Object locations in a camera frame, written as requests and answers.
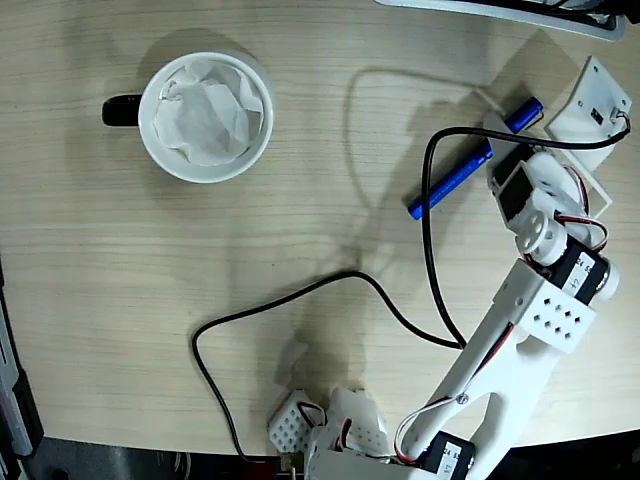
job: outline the black cable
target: black cable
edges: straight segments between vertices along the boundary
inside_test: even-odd
[[[427,149],[424,153],[424,162],[422,164],[422,245],[424,247],[424,259],[427,267],[427,276],[429,278],[429,285],[431,286],[431,294],[433,300],[438,308],[438,312],[442,317],[442,321],[446,325],[453,338],[464,348],[467,344],[462,334],[458,331],[453,320],[449,316],[447,306],[442,298],[442,292],[440,292],[440,286],[438,284],[438,275],[436,273],[435,260],[433,257],[433,239],[431,237],[431,214],[429,211],[429,198],[431,195],[431,167],[433,165],[433,155],[435,153],[436,145],[440,140],[445,137],[454,135],[476,135],[484,138],[494,138],[496,140],[504,140],[507,142],[524,143],[527,145],[535,145],[539,147],[547,148],[559,148],[563,150],[596,150],[599,148],[609,147],[615,143],[618,143],[624,137],[631,133],[631,122],[628,116],[624,118],[626,128],[622,132],[613,135],[607,140],[594,143],[571,143],[571,142],[556,142],[554,140],[543,140],[541,138],[523,137],[512,133],[498,132],[495,130],[487,130],[484,128],[475,127],[452,127],[445,128],[437,132],[427,145]]]
[[[422,330],[420,330],[418,327],[416,327],[415,325],[413,325],[409,320],[407,320],[398,310],[398,308],[393,304],[393,302],[391,301],[391,299],[389,298],[389,295],[387,294],[387,292],[384,291],[384,289],[382,288],[382,286],[376,281],[374,280],[371,276],[367,275],[366,273],[363,272],[358,272],[358,271],[344,271],[344,272],[338,272],[338,273],[334,273],[332,275],[329,275],[328,277],[325,277],[315,283],[312,283],[311,285],[304,287],[294,293],[291,293],[289,295],[286,295],[282,298],[279,298],[277,300],[274,300],[272,302],[269,303],[265,303],[264,305],[260,305],[258,307],[254,307],[251,308],[249,310],[245,310],[243,312],[239,312],[239,313],[234,313],[232,315],[227,315],[225,317],[222,318],[218,318],[216,320],[212,320],[210,322],[205,323],[204,325],[202,325],[200,328],[198,328],[198,330],[196,330],[196,332],[193,334],[193,337],[191,337],[191,351],[193,353],[193,356],[196,360],[196,363],[198,364],[198,368],[200,368],[200,371],[202,372],[202,375],[204,376],[205,380],[207,381],[207,383],[209,384],[209,387],[211,387],[211,391],[213,392],[213,394],[215,395],[216,399],[218,400],[218,403],[220,404],[220,408],[222,408],[222,413],[225,416],[225,419],[227,420],[227,425],[229,427],[229,433],[231,434],[231,440],[233,441],[233,446],[235,447],[236,451],[238,452],[238,455],[245,461],[247,462],[251,462],[251,463],[255,463],[253,460],[249,459],[244,451],[242,450],[242,446],[240,445],[240,440],[238,438],[238,432],[236,430],[236,426],[235,426],[235,422],[233,420],[233,416],[231,415],[231,412],[229,411],[229,407],[227,406],[227,402],[225,401],[222,392],[220,392],[220,389],[218,388],[218,386],[216,385],[216,382],[213,380],[213,378],[211,377],[211,374],[209,373],[209,371],[207,370],[206,365],[204,364],[204,361],[202,360],[202,356],[200,355],[200,350],[198,348],[198,339],[202,336],[203,333],[205,333],[207,330],[213,328],[213,327],[217,327],[218,325],[223,325],[225,323],[229,323],[232,322],[234,320],[238,320],[241,318],[246,318],[246,317],[250,317],[252,315],[257,315],[258,313],[263,313],[266,312],[267,310],[271,310],[273,308],[277,308],[280,307],[282,305],[284,305],[285,303],[289,303],[293,300],[296,300],[308,293],[313,292],[314,290],[317,290],[325,285],[329,285],[330,283],[334,283],[334,282],[338,282],[340,280],[344,280],[346,278],[359,278],[361,280],[364,280],[365,282],[367,282],[369,285],[371,285],[373,287],[373,289],[378,293],[378,295],[380,295],[380,298],[382,298],[382,301],[385,303],[385,305],[387,306],[387,308],[391,311],[391,313],[393,314],[394,317],[396,317],[396,319],[398,320],[398,322],[400,322],[400,324],[405,327],[407,330],[409,330],[411,333],[413,333],[414,335],[422,338],[423,340],[426,340],[428,342],[431,343],[435,343],[436,345],[440,345],[442,347],[448,347],[448,348],[455,348],[455,349],[460,349],[460,345],[458,345],[458,343],[456,342],[452,342],[450,340],[444,340],[442,338],[436,337],[435,335],[431,335],[427,332],[424,332]]]
[[[210,322],[205,323],[204,325],[202,325],[200,328],[198,328],[198,330],[196,330],[196,332],[193,334],[193,336],[191,337],[191,351],[192,354],[194,356],[194,359],[196,360],[196,363],[198,364],[198,368],[200,369],[200,372],[202,373],[202,375],[204,376],[205,380],[207,381],[207,384],[209,385],[209,387],[211,388],[211,391],[213,392],[213,394],[215,395],[216,399],[218,400],[218,403],[220,404],[220,408],[222,409],[222,412],[225,416],[225,419],[227,421],[227,426],[229,428],[229,433],[231,435],[231,440],[233,442],[233,446],[236,449],[236,452],[238,453],[238,455],[240,456],[240,458],[242,458],[244,461],[249,462],[249,463],[260,463],[260,462],[256,462],[254,460],[251,460],[250,458],[247,457],[247,455],[244,453],[244,451],[242,450],[242,446],[240,444],[240,439],[238,438],[238,432],[236,430],[236,426],[235,426],[235,422],[233,420],[233,416],[231,414],[231,411],[229,410],[229,407],[227,406],[227,402],[224,399],[224,396],[222,395],[222,392],[220,391],[220,389],[218,388],[218,386],[216,385],[215,381],[213,380],[213,378],[211,377],[211,374],[209,373],[209,371],[207,370],[206,365],[204,364],[204,361],[202,360],[202,356],[200,355],[200,350],[198,348],[198,339],[205,333],[207,332],[209,329],[216,327],[218,325],[223,325],[225,323],[229,323],[232,322],[234,320],[239,320],[241,318],[246,318],[252,315],[256,315],[258,313],[263,313],[267,310],[271,310],[273,308],[277,308],[279,306],[282,306],[288,302],[291,302],[293,300],[296,300],[308,293],[313,292],[314,290],[317,290],[318,288],[321,288],[325,285],[346,279],[346,278],[359,278],[361,280],[366,281],[370,286],[372,286],[375,291],[378,293],[378,295],[380,295],[380,297],[382,298],[382,300],[384,301],[385,305],[387,306],[387,308],[389,308],[389,310],[391,311],[391,313],[395,316],[395,318],[398,320],[398,322],[400,322],[400,324],[405,327],[406,329],[408,329],[411,333],[417,335],[418,337],[427,340],[429,342],[435,343],[436,345],[440,345],[443,347],[448,347],[448,348],[455,348],[455,349],[461,349],[464,348],[466,346],[466,341],[464,339],[464,337],[462,336],[462,334],[458,331],[458,329],[456,328],[456,326],[454,325],[453,321],[451,320],[451,317],[449,316],[449,313],[447,311],[446,305],[444,303],[444,299],[442,298],[442,294],[440,292],[440,287],[438,285],[438,278],[437,278],[437,273],[435,270],[435,264],[434,264],[434,257],[433,257],[433,246],[432,246],[432,238],[431,238],[431,215],[429,212],[429,206],[427,204],[427,200],[429,198],[430,195],[430,185],[431,185],[431,167],[433,164],[433,156],[435,153],[435,148],[436,145],[438,144],[438,142],[440,140],[442,140],[445,137],[448,136],[453,136],[453,135],[477,135],[477,136],[482,136],[485,138],[494,138],[497,140],[505,140],[505,141],[510,141],[510,142],[517,142],[517,143],[526,143],[529,145],[537,145],[537,146],[543,146],[543,147],[549,147],[549,148],[560,148],[560,149],[567,149],[567,150],[595,150],[595,149],[599,149],[599,148],[604,148],[604,147],[608,147],[610,145],[613,145],[617,142],[619,142],[620,140],[622,140],[624,137],[626,137],[630,132],[631,132],[631,124],[629,122],[629,118],[625,117],[625,121],[627,124],[627,128],[625,131],[618,133],[614,136],[612,136],[611,138],[609,138],[608,140],[602,141],[602,142],[595,142],[595,143],[568,143],[568,142],[556,142],[556,141],[552,141],[552,140],[542,140],[542,139],[538,139],[538,138],[530,138],[530,137],[522,137],[519,135],[514,135],[514,134],[508,134],[508,133],[503,133],[503,132],[498,132],[498,131],[494,131],[494,130],[486,130],[484,128],[473,128],[473,127],[453,127],[453,128],[447,128],[445,130],[441,130],[439,132],[437,132],[429,141],[428,145],[427,145],[427,149],[425,151],[425,155],[424,155],[424,163],[423,163],[423,170],[422,170],[422,198],[423,198],[423,205],[422,205],[422,209],[423,209],[423,215],[422,215],[422,235],[423,235],[423,247],[424,247],[424,255],[425,255],[425,263],[426,263],[426,267],[427,267],[427,275],[429,277],[429,284],[431,286],[431,292],[433,294],[433,298],[434,301],[436,303],[436,306],[438,307],[438,311],[442,317],[442,320],[445,324],[445,326],[449,329],[449,331],[451,332],[451,334],[454,336],[454,338],[456,339],[456,342],[452,342],[450,340],[444,340],[442,338],[436,337],[434,335],[431,335],[429,333],[426,333],[422,330],[420,330],[418,327],[416,327],[415,325],[413,325],[409,320],[407,320],[401,313],[400,311],[397,309],[397,307],[393,304],[393,302],[391,301],[391,299],[389,298],[389,296],[387,295],[387,293],[384,291],[384,289],[382,288],[382,286],[376,281],[374,280],[372,277],[370,277],[369,275],[367,275],[366,273],[363,272],[358,272],[358,271],[345,271],[345,272],[338,272],[332,275],[329,275],[328,277],[325,277],[324,279],[321,279],[301,290],[298,290],[297,292],[294,292],[290,295],[287,295],[285,297],[282,297],[280,299],[274,300],[272,302],[269,302],[267,304],[264,305],[260,305],[258,307],[254,307],[251,308],[249,310],[245,310],[243,312],[239,312],[239,313],[235,313],[232,315],[227,315],[225,317],[222,318],[218,318],[216,320],[212,320]]]

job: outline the black mug handle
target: black mug handle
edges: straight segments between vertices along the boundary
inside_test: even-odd
[[[102,104],[102,122],[109,127],[137,127],[142,95],[118,95]]]

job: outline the red wire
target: red wire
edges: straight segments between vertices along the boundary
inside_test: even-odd
[[[304,411],[304,408],[312,408],[318,412],[322,412],[322,415],[324,416],[324,423],[322,425],[326,425],[327,424],[327,412],[325,412],[325,410],[321,407],[319,407],[318,405],[315,405],[313,403],[308,403],[308,402],[298,402],[298,410],[300,411],[300,414],[302,415],[302,418],[305,419],[305,421],[309,424],[310,427],[315,427],[316,424],[311,420],[311,418],[307,415],[307,412]]]
[[[444,396],[442,398],[439,398],[438,400],[434,400],[433,402],[425,405],[423,408],[427,408],[427,407],[430,407],[431,405],[434,405],[436,403],[442,402],[443,400],[450,400],[450,399],[451,399],[451,397]],[[402,453],[400,451],[400,449],[398,448],[398,444],[396,443],[395,439],[393,441],[393,449],[396,451],[396,457],[398,457],[398,460],[400,460],[402,463],[405,463],[407,465],[415,465],[416,464],[417,459],[414,460],[414,459],[409,458],[408,456],[406,456],[404,453]]]
[[[482,359],[482,362],[480,362],[480,365],[478,366],[478,369],[476,370],[476,373],[478,373],[480,370],[482,370],[482,368],[487,363],[489,363],[489,361],[493,357],[496,356],[496,353],[498,353],[498,350],[500,350],[502,345],[504,345],[504,342],[507,341],[507,338],[509,338],[509,335],[511,334],[511,332],[513,331],[514,328],[515,328],[515,325],[513,323],[509,323],[507,325],[507,328],[504,329],[504,332],[502,332],[502,335],[500,335],[500,337],[498,338],[496,343],[493,344],[493,347],[491,347],[491,350],[489,350],[489,353],[487,353],[487,355]]]
[[[343,448],[347,448],[347,435],[349,435],[349,429],[353,425],[353,420],[347,418],[342,424],[342,433],[340,434],[340,443]]]
[[[567,165],[567,168],[571,170],[577,180],[578,188],[580,189],[580,197],[582,198],[582,206],[587,215],[589,215],[589,192],[587,191],[587,186],[584,183],[584,179],[582,175],[573,168],[571,165]]]
[[[599,253],[604,250],[604,247],[607,246],[606,239],[609,237],[609,230],[607,230],[607,227],[605,227],[603,223],[600,223],[597,220],[592,220],[590,218],[575,217],[573,215],[556,215],[555,220],[564,223],[580,223],[582,225],[593,225],[595,227],[598,227],[604,233],[605,240],[600,245],[594,247],[592,250],[596,253]]]

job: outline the white robotic arm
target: white robotic arm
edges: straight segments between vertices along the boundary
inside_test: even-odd
[[[470,439],[476,449],[470,479],[486,478],[515,444],[562,354],[576,348],[593,321],[591,300],[610,298],[619,281],[616,267],[599,255],[606,229],[585,212],[580,181],[550,152],[502,151],[504,158],[487,169],[488,183],[524,260],[509,272],[427,408],[451,401],[418,414],[397,448],[406,461],[418,459],[447,420],[490,394]]]
[[[582,143],[614,140],[624,123],[628,133],[631,100],[620,92],[604,67],[590,59],[564,113],[550,124],[553,136],[578,140],[579,130],[586,136]],[[485,127],[509,131],[495,114]],[[490,142],[494,156],[487,183],[522,258],[429,401],[400,424],[395,454],[388,450],[382,416],[364,392],[336,389],[317,423],[304,412],[321,407],[302,391],[289,397],[271,421],[269,436],[281,452],[304,452],[305,478],[485,479],[524,431],[558,361],[586,334],[596,314],[592,301],[614,295],[619,272],[601,255],[608,232],[589,216],[587,189],[574,169],[604,199],[599,215],[611,198],[590,172],[611,150],[579,158],[579,152],[569,152],[573,166],[564,166],[548,150]],[[470,440],[442,431],[484,395],[490,396],[485,417]]]

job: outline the tissue paper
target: tissue paper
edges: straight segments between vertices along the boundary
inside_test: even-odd
[[[160,142],[202,166],[229,163],[262,128],[263,104],[237,68],[199,60],[178,70],[162,88],[154,126]]]

